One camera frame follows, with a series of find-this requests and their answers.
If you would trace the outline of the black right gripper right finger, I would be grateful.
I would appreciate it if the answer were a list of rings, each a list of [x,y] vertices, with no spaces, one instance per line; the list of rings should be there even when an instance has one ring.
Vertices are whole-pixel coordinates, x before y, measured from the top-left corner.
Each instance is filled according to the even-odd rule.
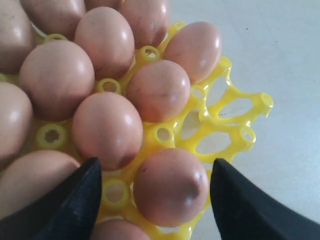
[[[223,240],[318,240],[320,225],[270,197],[228,161],[217,158],[210,200]]]

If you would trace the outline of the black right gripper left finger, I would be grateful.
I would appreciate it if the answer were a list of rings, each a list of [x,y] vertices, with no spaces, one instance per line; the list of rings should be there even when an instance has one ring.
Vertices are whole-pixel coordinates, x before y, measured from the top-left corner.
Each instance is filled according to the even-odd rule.
[[[91,158],[37,201],[0,221],[2,240],[88,240],[102,195],[100,161]]]

